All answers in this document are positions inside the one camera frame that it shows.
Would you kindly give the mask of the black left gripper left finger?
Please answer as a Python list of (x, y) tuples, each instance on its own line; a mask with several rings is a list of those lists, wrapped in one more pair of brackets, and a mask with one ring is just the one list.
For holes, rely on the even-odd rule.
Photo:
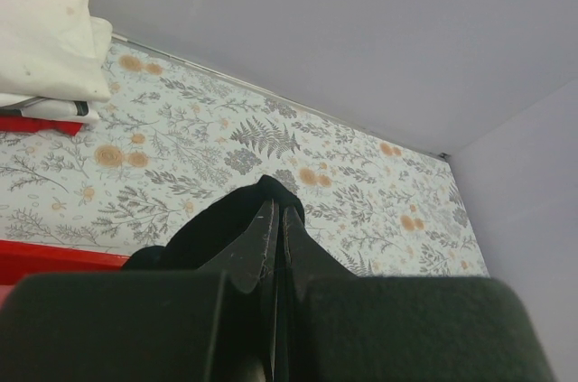
[(276, 207), (195, 271), (31, 275), (1, 308), (4, 381), (267, 381)]

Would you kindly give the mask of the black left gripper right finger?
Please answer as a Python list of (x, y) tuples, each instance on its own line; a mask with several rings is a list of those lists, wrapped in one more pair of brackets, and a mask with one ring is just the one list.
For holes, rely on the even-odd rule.
[(283, 215), (292, 381), (551, 381), (526, 308), (483, 276), (357, 276)]

